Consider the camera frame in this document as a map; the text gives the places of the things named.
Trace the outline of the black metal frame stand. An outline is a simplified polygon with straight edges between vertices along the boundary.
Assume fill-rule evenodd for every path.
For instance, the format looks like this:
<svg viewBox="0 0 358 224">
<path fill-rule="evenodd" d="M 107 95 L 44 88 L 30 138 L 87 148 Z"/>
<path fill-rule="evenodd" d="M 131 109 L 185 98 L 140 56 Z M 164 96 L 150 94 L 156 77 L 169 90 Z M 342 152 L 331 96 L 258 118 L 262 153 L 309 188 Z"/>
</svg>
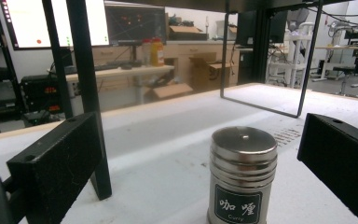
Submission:
<svg viewBox="0 0 358 224">
<path fill-rule="evenodd" d="M 65 0 L 65 2 L 73 39 L 83 109 L 86 113 L 94 112 L 96 114 L 97 134 L 99 137 L 97 147 L 101 150 L 102 159 L 91 175 L 90 181 L 97 197 L 102 201 L 112 195 L 112 188 L 103 138 L 103 125 L 91 49 L 87 5 L 86 0 Z"/>
</svg>

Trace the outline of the wooden desk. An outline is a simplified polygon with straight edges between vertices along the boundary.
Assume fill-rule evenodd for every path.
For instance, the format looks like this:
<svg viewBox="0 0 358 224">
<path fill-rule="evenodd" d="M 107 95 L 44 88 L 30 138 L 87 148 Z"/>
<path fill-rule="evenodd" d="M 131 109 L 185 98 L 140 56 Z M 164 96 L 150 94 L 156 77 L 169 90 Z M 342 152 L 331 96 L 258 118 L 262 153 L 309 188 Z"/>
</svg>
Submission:
<svg viewBox="0 0 358 224">
<path fill-rule="evenodd" d="M 145 102 L 145 82 L 151 77 L 169 74 L 172 65 L 161 67 L 121 68 L 96 72 L 97 93 L 102 110 L 128 105 L 141 105 Z"/>
</svg>

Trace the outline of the wooden cabinet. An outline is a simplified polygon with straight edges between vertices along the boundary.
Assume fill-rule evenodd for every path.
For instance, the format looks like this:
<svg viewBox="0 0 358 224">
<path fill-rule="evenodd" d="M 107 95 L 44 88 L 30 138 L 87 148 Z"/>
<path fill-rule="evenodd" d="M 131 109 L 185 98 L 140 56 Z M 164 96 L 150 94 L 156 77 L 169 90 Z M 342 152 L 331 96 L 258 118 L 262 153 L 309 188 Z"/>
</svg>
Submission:
<svg viewBox="0 0 358 224">
<path fill-rule="evenodd" d="M 93 48 L 94 63 L 97 65 L 114 61 L 129 61 L 133 56 L 131 47 Z M 164 47 L 164 60 L 175 67 L 174 74 L 191 88 L 191 63 L 189 57 L 197 53 L 216 52 L 223 61 L 221 41 L 170 41 Z"/>
</svg>

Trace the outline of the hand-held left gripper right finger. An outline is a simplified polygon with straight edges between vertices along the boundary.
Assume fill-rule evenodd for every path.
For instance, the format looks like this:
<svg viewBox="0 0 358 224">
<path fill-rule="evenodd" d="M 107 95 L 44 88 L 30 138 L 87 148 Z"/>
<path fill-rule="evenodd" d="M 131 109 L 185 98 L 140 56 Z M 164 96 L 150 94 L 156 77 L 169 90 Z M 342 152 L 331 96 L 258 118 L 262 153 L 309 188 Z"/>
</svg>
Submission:
<svg viewBox="0 0 358 224">
<path fill-rule="evenodd" d="M 358 128 L 308 114 L 297 159 L 358 217 Z"/>
</svg>

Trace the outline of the open cardboard box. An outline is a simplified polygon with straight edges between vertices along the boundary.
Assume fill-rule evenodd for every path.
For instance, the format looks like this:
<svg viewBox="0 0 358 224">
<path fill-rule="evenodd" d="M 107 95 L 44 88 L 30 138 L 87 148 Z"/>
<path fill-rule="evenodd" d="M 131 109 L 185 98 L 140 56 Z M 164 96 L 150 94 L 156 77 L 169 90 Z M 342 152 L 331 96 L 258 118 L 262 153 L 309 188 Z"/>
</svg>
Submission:
<svg viewBox="0 0 358 224">
<path fill-rule="evenodd" d="M 194 91 L 218 90 L 221 87 L 222 60 L 216 52 L 197 53 L 189 57 L 191 63 L 191 85 Z M 226 63 L 225 85 L 235 86 L 238 82 L 238 66 Z"/>
</svg>

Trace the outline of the dark monitor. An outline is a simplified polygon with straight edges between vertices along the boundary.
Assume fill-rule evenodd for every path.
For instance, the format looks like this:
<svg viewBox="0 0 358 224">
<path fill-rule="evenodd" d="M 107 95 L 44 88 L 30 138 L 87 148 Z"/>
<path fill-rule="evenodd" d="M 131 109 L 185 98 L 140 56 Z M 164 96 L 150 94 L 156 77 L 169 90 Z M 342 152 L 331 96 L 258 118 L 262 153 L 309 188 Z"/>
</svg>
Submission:
<svg viewBox="0 0 358 224">
<path fill-rule="evenodd" d="M 105 17 L 112 46 L 140 46 L 153 38 L 166 43 L 164 7 L 105 4 Z"/>
</svg>

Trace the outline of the yellow bottle red cap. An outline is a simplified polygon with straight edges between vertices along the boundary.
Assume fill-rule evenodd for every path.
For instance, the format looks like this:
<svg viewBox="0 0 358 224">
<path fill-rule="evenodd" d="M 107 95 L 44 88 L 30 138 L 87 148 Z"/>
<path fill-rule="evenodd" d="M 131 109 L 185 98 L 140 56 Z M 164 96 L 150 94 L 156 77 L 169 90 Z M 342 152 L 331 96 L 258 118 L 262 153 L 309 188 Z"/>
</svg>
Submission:
<svg viewBox="0 0 358 224">
<path fill-rule="evenodd" d="M 164 65 L 163 44 L 159 38 L 153 38 L 151 44 L 151 64 L 153 66 Z"/>
</svg>

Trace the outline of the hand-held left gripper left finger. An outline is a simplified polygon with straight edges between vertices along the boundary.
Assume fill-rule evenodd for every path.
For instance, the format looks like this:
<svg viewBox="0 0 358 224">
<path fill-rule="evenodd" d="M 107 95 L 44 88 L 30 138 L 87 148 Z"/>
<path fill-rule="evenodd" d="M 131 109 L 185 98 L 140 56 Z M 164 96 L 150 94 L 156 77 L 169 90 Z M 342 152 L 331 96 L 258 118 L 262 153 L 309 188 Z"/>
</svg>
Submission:
<svg viewBox="0 0 358 224">
<path fill-rule="evenodd" d="M 60 224 L 102 159 L 97 116 L 68 119 L 7 161 L 29 224 Z"/>
</svg>

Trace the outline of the clear bottle red cap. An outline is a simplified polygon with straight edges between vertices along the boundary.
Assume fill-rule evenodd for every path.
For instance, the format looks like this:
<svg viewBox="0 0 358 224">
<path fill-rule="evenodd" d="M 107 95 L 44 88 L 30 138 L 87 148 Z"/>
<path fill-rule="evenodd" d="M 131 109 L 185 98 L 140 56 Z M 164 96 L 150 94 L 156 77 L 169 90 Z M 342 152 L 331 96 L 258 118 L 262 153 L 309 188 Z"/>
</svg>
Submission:
<svg viewBox="0 0 358 224">
<path fill-rule="evenodd" d="M 142 52 L 143 52 L 143 63 L 145 66 L 151 65 L 151 40 L 144 39 L 142 42 Z"/>
</svg>

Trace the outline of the black electronic device red display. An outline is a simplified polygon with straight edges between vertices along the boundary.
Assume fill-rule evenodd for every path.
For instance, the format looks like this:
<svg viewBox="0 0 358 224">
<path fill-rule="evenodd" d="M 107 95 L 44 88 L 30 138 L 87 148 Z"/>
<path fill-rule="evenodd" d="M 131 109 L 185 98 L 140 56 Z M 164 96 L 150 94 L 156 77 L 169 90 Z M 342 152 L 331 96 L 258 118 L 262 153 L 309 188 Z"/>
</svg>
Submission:
<svg viewBox="0 0 358 224">
<path fill-rule="evenodd" d="M 63 111 L 59 83 L 55 75 L 23 77 L 21 87 L 30 112 L 46 110 L 57 114 Z"/>
</svg>

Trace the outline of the large bright monitor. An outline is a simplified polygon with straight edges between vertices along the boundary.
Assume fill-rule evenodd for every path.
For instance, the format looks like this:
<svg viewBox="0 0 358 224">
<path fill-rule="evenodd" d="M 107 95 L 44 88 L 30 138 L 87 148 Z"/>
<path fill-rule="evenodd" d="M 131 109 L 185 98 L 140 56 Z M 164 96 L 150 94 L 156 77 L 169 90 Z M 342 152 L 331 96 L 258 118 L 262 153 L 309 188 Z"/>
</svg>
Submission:
<svg viewBox="0 0 358 224">
<path fill-rule="evenodd" d="M 42 0 L 0 0 L 14 50 L 49 49 L 50 39 Z M 66 0 L 51 0 L 61 47 L 72 47 Z M 85 0 L 92 46 L 109 44 L 104 0 Z"/>
</svg>

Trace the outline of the black stool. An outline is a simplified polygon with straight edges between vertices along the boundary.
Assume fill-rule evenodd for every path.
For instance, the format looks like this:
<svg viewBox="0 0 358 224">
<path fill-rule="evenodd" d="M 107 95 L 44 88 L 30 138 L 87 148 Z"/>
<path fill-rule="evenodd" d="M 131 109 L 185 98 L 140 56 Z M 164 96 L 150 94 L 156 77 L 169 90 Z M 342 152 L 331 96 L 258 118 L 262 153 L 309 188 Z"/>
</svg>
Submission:
<svg viewBox="0 0 358 224">
<path fill-rule="evenodd" d="M 340 72 L 343 75 L 343 79 L 341 81 L 341 87 L 339 91 L 339 95 L 344 96 L 346 90 L 346 83 L 350 75 L 354 73 L 355 68 L 349 66 L 335 66 L 333 68 L 334 71 Z"/>
</svg>

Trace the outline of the white metal stand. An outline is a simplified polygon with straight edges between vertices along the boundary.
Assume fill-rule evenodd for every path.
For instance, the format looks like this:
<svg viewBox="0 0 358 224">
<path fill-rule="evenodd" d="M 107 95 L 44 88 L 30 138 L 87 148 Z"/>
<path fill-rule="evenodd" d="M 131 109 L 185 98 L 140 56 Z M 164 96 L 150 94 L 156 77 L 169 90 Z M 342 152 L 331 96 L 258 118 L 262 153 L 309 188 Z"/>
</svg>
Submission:
<svg viewBox="0 0 358 224">
<path fill-rule="evenodd" d="M 281 44 L 274 44 L 268 53 L 266 83 L 293 89 L 303 87 L 313 22 L 303 22 L 294 31 L 286 30 Z"/>
</svg>

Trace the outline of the steel spice shaker dark label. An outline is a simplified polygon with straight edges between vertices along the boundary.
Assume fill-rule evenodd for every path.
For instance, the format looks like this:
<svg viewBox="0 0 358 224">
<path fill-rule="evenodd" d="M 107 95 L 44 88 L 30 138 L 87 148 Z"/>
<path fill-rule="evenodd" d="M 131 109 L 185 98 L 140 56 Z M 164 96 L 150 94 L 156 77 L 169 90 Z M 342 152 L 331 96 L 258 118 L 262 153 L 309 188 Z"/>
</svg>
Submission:
<svg viewBox="0 0 358 224">
<path fill-rule="evenodd" d="M 210 224 L 267 224 L 277 141 L 256 128 L 215 131 L 210 148 Z"/>
</svg>

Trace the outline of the black keyboard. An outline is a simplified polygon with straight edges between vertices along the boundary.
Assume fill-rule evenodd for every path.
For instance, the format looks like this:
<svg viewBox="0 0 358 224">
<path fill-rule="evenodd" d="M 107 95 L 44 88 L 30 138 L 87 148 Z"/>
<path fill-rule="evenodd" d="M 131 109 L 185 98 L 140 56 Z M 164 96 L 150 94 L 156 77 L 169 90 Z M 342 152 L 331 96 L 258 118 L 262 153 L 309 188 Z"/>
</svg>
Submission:
<svg viewBox="0 0 358 224">
<path fill-rule="evenodd" d="M 122 70 L 131 70 L 135 67 L 141 67 L 143 63 L 139 60 L 135 61 L 114 61 L 108 62 L 105 64 L 96 65 L 94 69 L 96 71 L 110 70 L 110 69 L 122 69 Z"/>
</svg>

